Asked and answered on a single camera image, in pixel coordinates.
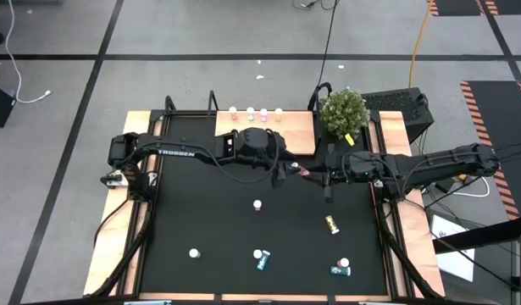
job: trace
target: gray concrete floor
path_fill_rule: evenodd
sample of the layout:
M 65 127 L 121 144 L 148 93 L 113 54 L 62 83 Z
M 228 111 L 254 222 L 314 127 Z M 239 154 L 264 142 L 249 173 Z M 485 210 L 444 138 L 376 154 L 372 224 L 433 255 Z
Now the gray concrete floor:
M 17 5 L 10 48 L 17 54 L 97 54 L 114 5 L 115 0 Z M 330 53 L 410 54 L 426 5 L 424 0 L 342 0 Z M 521 54 L 521 16 L 496 19 L 513 53 Z M 0 5 L 0 31 L 8 30 L 9 21 L 8 6 Z M 108 53 L 322 53 L 329 22 L 330 12 L 299 11 L 291 0 L 125 0 Z M 483 16 L 431 17 L 420 50 L 502 54 Z M 17 86 L 13 67 L 8 60 L 0 63 L 0 87 L 12 92 Z M 407 86 L 409 64 L 330 60 L 323 79 L 335 89 L 400 89 Z M 20 60 L 18 65 L 22 98 L 45 90 L 53 94 L 17 105 L 0 130 L 0 304 L 14 288 L 93 61 Z M 202 109 L 209 90 L 215 90 L 222 108 L 305 108 L 320 65 L 317 60 L 105 61 L 23 302 L 81 296 L 107 194 L 98 178 L 109 170 L 109 139 L 122 131 L 127 111 L 161 108 L 167 94 L 177 108 Z M 490 61 L 420 61 L 414 74 L 414 85 L 428 96 L 436 120 L 429 151 L 478 141 L 460 80 L 513 80 L 506 62 Z M 444 203 L 485 225 L 507 220 L 491 180 L 490 185 L 487 198 L 448 197 Z M 482 192 L 482 187 L 469 191 Z

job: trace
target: wooden table frame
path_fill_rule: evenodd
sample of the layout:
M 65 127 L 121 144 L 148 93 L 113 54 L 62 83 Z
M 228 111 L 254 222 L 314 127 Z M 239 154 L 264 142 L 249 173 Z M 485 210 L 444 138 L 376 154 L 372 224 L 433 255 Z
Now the wooden table frame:
M 151 111 L 130 111 L 127 115 L 125 128 L 123 132 L 147 132 L 151 126 L 152 133 L 157 136 L 161 134 L 163 124 L 161 119 L 152 119 Z M 387 153 L 402 153 L 411 155 L 411 149 L 407 140 L 407 132 L 403 123 L 402 114 L 400 112 L 380 112 L 380 124 L 382 134 L 384 137 L 384 147 Z M 375 125 L 370 122 L 369 134 L 371 135 L 371 146 L 373 152 L 380 151 L 379 139 Z M 155 163 L 157 157 L 151 156 L 147 160 L 147 170 L 155 170 Z M 108 191 L 106 205 L 103 211 L 103 219 L 111 213 L 120 203 L 125 200 L 126 187 L 118 187 Z M 422 196 L 419 191 L 412 191 L 407 195 L 409 200 L 416 203 L 423 204 Z M 143 217 L 147 210 L 147 204 L 142 202 L 139 204 L 139 209 L 136 219 L 136 234 L 143 224 Z M 114 269 L 116 263 L 122 258 L 128 236 L 129 228 L 132 225 L 131 215 L 133 210 L 133 202 L 128 201 L 123 208 L 116 213 L 100 231 L 97 244 L 92 254 L 91 267 L 86 280 L 84 293 L 92 293 L 95 291 L 108 277 Z M 385 213 L 390 211 L 389 207 L 385 207 Z M 430 227 L 427 216 L 424 210 L 414 207 L 412 204 L 400 202 L 398 204 L 398 212 L 400 216 L 400 223 L 402 227 L 402 234 L 407 249 L 407 255 L 419 273 L 428 281 L 431 287 L 439 294 L 445 294 L 441 281 L 441 273 L 437 266 L 435 250 L 430 237 Z M 391 220 L 388 225 L 392 232 L 394 231 L 394 224 Z M 123 294 L 134 293 L 136 284 L 136 276 L 139 274 L 141 267 L 140 260 L 141 248 L 136 251 L 126 270 L 126 281 L 122 285 Z M 396 255 L 391 252 L 392 266 L 396 278 L 396 290 L 399 297 L 407 296 L 407 289 L 405 279 L 402 272 L 402 266 Z M 414 293 L 416 297 L 421 297 L 420 291 L 415 286 Z M 390 301 L 393 291 L 388 289 L 389 295 L 385 296 L 335 296 L 337 302 L 355 302 L 355 301 L 369 301 L 369 302 L 385 302 Z M 112 290 L 112 295 L 116 293 L 116 289 Z M 140 299 L 144 300 L 191 300 L 191 301 L 210 301 L 215 299 L 213 293 L 141 293 Z M 255 295 L 255 294 L 223 294 L 222 301 L 258 301 L 258 300 L 273 300 L 273 301 L 304 301 L 304 302 L 327 302 L 328 297 L 322 295 Z

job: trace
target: white cable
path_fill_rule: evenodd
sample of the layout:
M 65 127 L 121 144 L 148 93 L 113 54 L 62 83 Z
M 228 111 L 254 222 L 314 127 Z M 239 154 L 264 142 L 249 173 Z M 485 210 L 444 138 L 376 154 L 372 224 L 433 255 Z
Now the white cable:
M 486 179 L 484 177 L 480 177 L 480 178 L 482 179 L 482 181 L 484 181 L 484 184 L 486 185 L 486 194 L 475 195 L 475 194 L 468 194 L 468 193 L 453 192 L 452 195 L 476 197 L 476 198 L 487 197 L 488 195 L 490 195 L 490 186 L 488 185 L 488 181 L 486 181 Z
M 8 48 L 9 37 L 12 35 L 12 31 L 14 30 L 14 25 L 15 25 L 15 12 L 14 12 L 14 5 L 12 5 L 12 0 L 8 0 L 8 3 L 9 3 L 9 9 L 12 13 L 12 24 L 9 27 L 8 34 L 6 35 L 6 42 L 4 43 L 4 46 L 6 47 L 6 52 L 8 53 L 9 57 L 12 59 L 12 64 L 14 64 L 15 72 L 17 73 L 17 76 L 19 77 L 19 84 L 17 85 L 17 92 L 15 93 L 15 100 L 19 103 L 35 103 L 35 102 L 41 101 L 46 96 L 50 95 L 51 92 L 49 90 L 47 90 L 46 93 L 44 93 L 44 95 L 42 95 L 41 97 L 39 97 L 37 99 L 33 99 L 32 101 L 21 101 L 21 99 L 19 98 L 19 91 L 21 90 L 21 73 L 19 72 L 19 69 L 17 69 L 17 64 L 15 64 L 14 55 L 12 55 L 12 53 L 9 51 L 9 48 Z

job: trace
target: green plant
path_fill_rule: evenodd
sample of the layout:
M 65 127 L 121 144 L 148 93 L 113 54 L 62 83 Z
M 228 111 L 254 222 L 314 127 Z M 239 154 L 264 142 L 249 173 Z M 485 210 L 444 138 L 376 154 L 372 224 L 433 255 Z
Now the green plant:
M 320 102 L 320 119 L 326 129 L 340 139 L 346 134 L 356 138 L 360 128 L 368 125 L 369 110 L 365 108 L 365 100 L 360 92 L 347 87 L 345 90 L 332 92 Z

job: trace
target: blue can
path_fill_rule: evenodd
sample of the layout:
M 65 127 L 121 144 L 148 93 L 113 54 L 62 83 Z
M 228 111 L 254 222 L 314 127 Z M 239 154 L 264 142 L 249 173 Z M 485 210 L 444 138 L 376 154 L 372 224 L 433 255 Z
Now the blue can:
M 266 267 L 266 263 L 268 263 L 268 258 L 271 255 L 271 253 L 262 250 L 262 257 L 258 260 L 257 269 L 260 271 L 263 271 L 263 269 Z
M 337 266 L 331 266 L 330 273 L 332 273 L 333 275 L 351 276 L 351 267 L 340 268 Z

